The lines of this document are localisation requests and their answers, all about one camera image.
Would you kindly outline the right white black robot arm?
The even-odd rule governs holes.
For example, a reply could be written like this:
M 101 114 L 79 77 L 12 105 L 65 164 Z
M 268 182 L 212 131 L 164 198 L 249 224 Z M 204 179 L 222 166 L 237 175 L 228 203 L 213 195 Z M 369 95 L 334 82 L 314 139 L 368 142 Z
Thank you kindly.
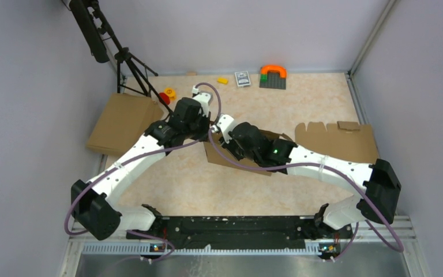
M 315 230 L 330 238 L 342 227 L 360 221 L 394 222 L 401 183 L 392 165 L 377 156 L 372 129 L 356 122 L 300 123 L 295 140 L 271 137 L 248 122 L 223 116 L 214 126 L 216 142 L 228 161 L 250 170 L 315 178 L 350 192 L 339 202 L 324 204 L 316 213 Z

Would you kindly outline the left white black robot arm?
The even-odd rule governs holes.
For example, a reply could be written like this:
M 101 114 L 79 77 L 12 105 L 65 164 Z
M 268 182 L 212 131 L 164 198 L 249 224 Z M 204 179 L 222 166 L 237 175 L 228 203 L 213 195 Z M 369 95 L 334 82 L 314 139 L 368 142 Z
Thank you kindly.
M 74 218 L 84 231 L 102 241 L 119 227 L 123 212 L 116 206 L 123 192 L 160 159 L 185 147 L 185 140 L 200 141 L 210 127 L 206 92 L 177 101 L 166 120 L 150 124 L 145 132 L 114 164 L 87 182 L 77 180 L 71 187 L 68 219 Z

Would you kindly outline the large cardboard box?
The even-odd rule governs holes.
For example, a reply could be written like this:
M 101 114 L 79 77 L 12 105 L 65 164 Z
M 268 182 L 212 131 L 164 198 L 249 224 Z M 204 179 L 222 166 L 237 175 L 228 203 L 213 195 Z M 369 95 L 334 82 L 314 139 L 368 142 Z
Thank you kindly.
M 210 133 L 204 143 L 211 163 L 270 176 L 287 174 L 282 167 L 291 161 L 290 153 L 297 144 L 285 134 L 242 125 L 227 141 L 222 133 Z

